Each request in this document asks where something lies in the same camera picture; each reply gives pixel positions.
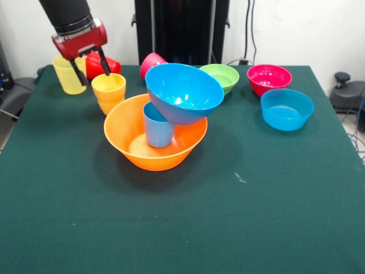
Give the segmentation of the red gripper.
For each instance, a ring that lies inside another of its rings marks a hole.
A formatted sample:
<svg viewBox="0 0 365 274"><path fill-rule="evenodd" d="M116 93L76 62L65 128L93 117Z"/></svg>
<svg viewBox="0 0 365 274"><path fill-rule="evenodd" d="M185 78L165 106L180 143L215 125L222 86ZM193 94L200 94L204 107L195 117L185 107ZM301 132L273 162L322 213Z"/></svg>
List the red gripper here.
<svg viewBox="0 0 365 274"><path fill-rule="evenodd" d="M110 67L101 48L108 42L106 28L99 18L94 18L91 25L86 29L73 34L52 36L52 42L58 49L63 58L70 61L70 64L75 71L76 76L82 86L87 86L87 78L84 72L79 68L86 67L84 58L77 58L80 55L87 54L91 50L98 49L100 56L100 64L104 73L109 76L111 73Z"/></svg>

